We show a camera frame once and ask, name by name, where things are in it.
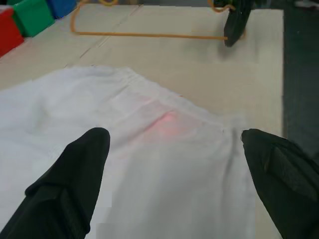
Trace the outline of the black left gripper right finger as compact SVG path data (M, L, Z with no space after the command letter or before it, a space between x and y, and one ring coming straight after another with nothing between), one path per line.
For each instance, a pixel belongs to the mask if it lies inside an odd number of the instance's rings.
M319 166L293 142L244 130L244 153L259 198L284 239L319 237Z

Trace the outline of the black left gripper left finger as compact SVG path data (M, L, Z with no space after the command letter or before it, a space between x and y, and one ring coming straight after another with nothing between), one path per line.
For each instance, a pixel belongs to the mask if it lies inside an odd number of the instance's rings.
M88 130L68 144L54 164L25 190L0 233L2 239L83 239L100 192L110 134Z

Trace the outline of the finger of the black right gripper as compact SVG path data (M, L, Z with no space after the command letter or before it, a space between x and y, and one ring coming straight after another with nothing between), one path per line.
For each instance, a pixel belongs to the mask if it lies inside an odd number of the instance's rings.
M234 0L224 26L224 40L226 47L232 47L244 34L244 30L252 10L251 0Z

